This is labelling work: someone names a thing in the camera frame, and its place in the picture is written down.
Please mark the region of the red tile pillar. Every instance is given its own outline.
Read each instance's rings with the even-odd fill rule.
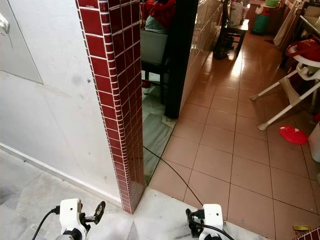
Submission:
[[[123,209],[145,189],[139,0],[75,0]]]

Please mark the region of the yellow object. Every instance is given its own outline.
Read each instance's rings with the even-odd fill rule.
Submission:
[[[309,231],[311,228],[308,225],[295,225],[293,229],[296,231]]]

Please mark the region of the black wire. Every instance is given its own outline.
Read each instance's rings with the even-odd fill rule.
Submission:
[[[35,239],[36,239],[36,236],[37,236],[37,234],[38,234],[38,232],[39,232],[42,224],[43,224],[44,221],[46,220],[46,218],[47,218],[50,214],[52,214],[52,213],[54,213],[54,212],[55,212],[55,209],[51,209],[51,210],[43,217],[42,221],[40,222],[38,228],[36,229],[36,231],[35,231],[35,233],[34,233],[34,235],[33,235],[32,240],[35,240]]]
[[[152,153],[153,155],[155,155],[157,158],[159,158],[160,160],[162,160],[165,164],[167,164],[180,178],[181,180],[185,183],[185,185],[187,186],[187,188],[192,192],[192,194],[195,196],[195,198],[198,200],[198,202],[201,204],[201,206],[203,206],[203,203],[199,200],[199,198],[197,197],[197,195],[194,193],[194,191],[192,191],[192,189],[189,187],[188,183],[182,178],[182,176],[177,173],[177,171],[169,164],[167,163],[165,160],[163,160],[161,157],[159,157],[157,154],[155,154],[154,152],[152,152],[151,150],[149,150],[148,148],[146,148],[145,146],[143,146],[146,150],[148,150],[150,153]]]
[[[214,227],[214,226],[205,225],[205,224],[202,224],[202,223],[199,223],[199,222],[194,221],[193,218],[191,217],[190,213],[188,213],[187,211],[189,211],[190,213],[191,213],[191,211],[190,211],[190,209],[187,209],[187,210],[186,210],[186,215],[187,215],[188,220],[189,220],[190,223],[193,223],[193,224],[198,225],[198,226],[203,227],[203,228],[215,230],[215,231],[217,231],[217,232],[225,235],[228,239],[234,240],[234,239],[233,239],[228,233],[226,233],[226,231],[224,231],[224,230],[221,230],[221,229],[219,229],[219,228],[217,228],[217,227]]]

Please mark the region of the baseboard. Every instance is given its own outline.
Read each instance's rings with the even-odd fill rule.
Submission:
[[[86,190],[86,191],[122,208],[121,199],[118,197],[115,197],[105,191],[102,191],[102,190],[100,190],[100,189],[80,180],[80,179],[77,179],[73,176],[70,176],[70,175],[68,175],[68,174],[66,174],[66,173],[64,173],[64,172],[62,172],[52,166],[49,166],[49,165],[47,165],[37,159],[35,159],[29,155],[26,155],[26,154],[14,149],[10,146],[7,146],[1,142],[0,142],[0,149],[4,150],[5,152],[7,152],[11,155],[16,156],[17,158],[21,159],[22,161],[25,161],[25,162],[27,162],[27,163],[29,163],[39,169],[44,170],[45,172],[47,172],[49,174],[52,174],[60,179],[63,179],[68,183],[71,183],[71,184],[73,184],[83,190]]]

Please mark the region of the black cable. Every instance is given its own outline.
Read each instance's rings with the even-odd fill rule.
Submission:
[[[43,217],[43,219],[41,220],[38,228],[36,229],[36,231],[35,231],[35,233],[34,233],[34,235],[33,235],[32,240],[35,240],[35,239],[36,239],[36,236],[38,235],[38,232],[39,232],[42,224],[44,223],[44,221],[46,220],[46,218],[47,218],[50,214],[53,214],[53,213],[55,213],[55,214],[57,214],[57,215],[60,214],[60,206],[56,206],[54,209],[51,209],[51,210]]]
[[[161,157],[159,157],[158,155],[156,155],[154,152],[152,152],[151,150],[149,150],[148,148],[146,148],[145,146],[143,146],[146,150],[148,150],[150,153],[152,153],[153,155],[155,155],[157,158],[159,158],[160,160],[162,160],[165,164],[167,164],[180,178],[181,180],[185,183],[186,187],[192,192],[192,194],[195,196],[195,198],[198,200],[198,202],[201,204],[201,206],[203,206],[203,203],[199,200],[199,198],[197,197],[197,195],[194,193],[194,191],[192,191],[192,189],[189,187],[188,183],[182,178],[182,176],[177,173],[177,171],[169,164],[167,163],[165,160],[163,160]]]
[[[186,216],[189,220],[190,223],[193,223],[194,225],[197,225],[199,227],[203,227],[203,228],[207,228],[207,229],[212,229],[212,230],[215,230],[223,235],[225,235],[228,239],[230,240],[234,240],[228,233],[226,233],[225,230],[221,230],[217,227],[214,227],[214,226],[210,226],[210,225],[205,225],[205,224],[202,224],[202,223],[199,223],[199,222],[196,222],[193,220],[192,216],[190,215],[191,211],[190,209],[188,208],[187,210],[185,210],[185,213],[186,213]]]

